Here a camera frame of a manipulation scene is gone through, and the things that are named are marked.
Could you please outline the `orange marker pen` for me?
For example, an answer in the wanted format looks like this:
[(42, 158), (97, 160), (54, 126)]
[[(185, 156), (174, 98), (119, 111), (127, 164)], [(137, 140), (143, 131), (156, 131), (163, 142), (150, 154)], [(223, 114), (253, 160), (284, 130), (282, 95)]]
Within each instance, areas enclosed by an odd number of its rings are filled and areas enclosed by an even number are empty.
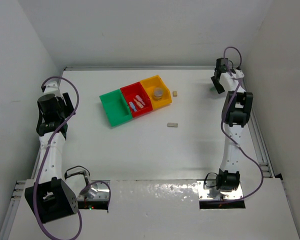
[(140, 109), (144, 108), (144, 106), (138, 100), (136, 100), (135, 98), (133, 100)]

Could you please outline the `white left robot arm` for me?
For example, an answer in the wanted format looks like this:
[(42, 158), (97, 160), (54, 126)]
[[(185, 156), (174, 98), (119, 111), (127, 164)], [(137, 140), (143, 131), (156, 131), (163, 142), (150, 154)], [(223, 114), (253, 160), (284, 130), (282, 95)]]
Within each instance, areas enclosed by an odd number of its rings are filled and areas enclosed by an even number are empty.
[(67, 139), (68, 125), (56, 134), (53, 132), (70, 116), (74, 107), (69, 94), (45, 93), (37, 100), (39, 118), (36, 132), (39, 135), (39, 164), (42, 172), (36, 191), (37, 211), (43, 224), (75, 215), (78, 211), (76, 194), (62, 175), (62, 153)]

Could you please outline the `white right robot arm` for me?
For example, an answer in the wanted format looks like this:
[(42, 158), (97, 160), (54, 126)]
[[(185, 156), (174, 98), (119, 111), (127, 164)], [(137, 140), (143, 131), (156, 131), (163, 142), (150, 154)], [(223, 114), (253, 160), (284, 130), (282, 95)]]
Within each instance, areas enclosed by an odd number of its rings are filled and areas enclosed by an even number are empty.
[(250, 120), (254, 97), (242, 86), (243, 72), (238, 68), (227, 69), (228, 63), (227, 58), (218, 58), (211, 77), (218, 94), (227, 93), (221, 112), (224, 153), (216, 176), (216, 189), (222, 192), (232, 192), (239, 187), (241, 134)]

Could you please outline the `blue marker pen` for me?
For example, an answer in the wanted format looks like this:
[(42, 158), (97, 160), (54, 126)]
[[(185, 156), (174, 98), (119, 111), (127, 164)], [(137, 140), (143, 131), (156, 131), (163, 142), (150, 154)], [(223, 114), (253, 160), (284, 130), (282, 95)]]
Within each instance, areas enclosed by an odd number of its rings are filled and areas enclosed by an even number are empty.
[(131, 101), (129, 102), (129, 105), (130, 105), (130, 107), (132, 108), (132, 110), (133, 110), (134, 112), (137, 112), (136, 106), (135, 106)]

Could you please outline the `pink marker pen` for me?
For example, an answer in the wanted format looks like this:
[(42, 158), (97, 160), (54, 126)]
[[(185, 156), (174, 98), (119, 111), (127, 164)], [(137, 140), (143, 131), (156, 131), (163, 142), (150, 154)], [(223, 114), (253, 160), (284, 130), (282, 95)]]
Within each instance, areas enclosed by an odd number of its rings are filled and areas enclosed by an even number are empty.
[(145, 106), (145, 102), (143, 101), (143, 99), (139, 96), (139, 95), (136, 95), (135, 98), (143, 105)]

